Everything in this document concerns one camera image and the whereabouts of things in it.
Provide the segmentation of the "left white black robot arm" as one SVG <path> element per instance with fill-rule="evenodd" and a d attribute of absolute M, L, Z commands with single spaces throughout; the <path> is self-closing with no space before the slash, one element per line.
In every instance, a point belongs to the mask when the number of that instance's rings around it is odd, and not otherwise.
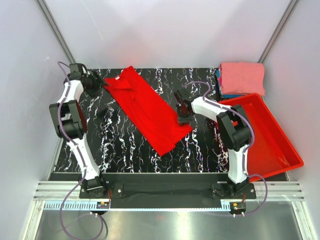
<path fill-rule="evenodd" d="M 92 99 L 106 86 L 100 74 L 88 71 L 82 63 L 69 65 L 59 61 L 65 74 L 63 93 L 60 99 L 49 105 L 49 112 L 57 136 L 66 141 L 81 170 L 78 181 L 85 198 L 103 198 L 108 191 L 107 182 L 90 150 L 87 120 L 80 107 L 81 96 L 86 93 Z"/>

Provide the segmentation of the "red t shirt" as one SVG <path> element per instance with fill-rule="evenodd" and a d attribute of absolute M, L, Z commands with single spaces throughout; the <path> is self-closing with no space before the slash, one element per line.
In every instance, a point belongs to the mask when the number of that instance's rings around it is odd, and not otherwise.
<path fill-rule="evenodd" d="M 160 156 L 173 150 L 182 138 L 192 132 L 189 124 L 178 123 L 178 115 L 173 108 L 132 66 L 104 81 L 104 88 Z"/>

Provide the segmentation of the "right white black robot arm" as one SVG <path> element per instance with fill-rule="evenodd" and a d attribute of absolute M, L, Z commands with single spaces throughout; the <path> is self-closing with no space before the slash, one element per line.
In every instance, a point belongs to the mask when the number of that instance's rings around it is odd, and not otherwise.
<path fill-rule="evenodd" d="M 202 115 L 217 123 L 220 138 L 228 150 L 228 190 L 239 193 L 249 184 L 248 151 L 255 137 L 253 128 L 241 105 L 224 105 L 204 96 L 191 97 L 184 89 L 174 92 L 178 104 L 177 119 L 181 125 L 190 123 L 193 115 Z"/>

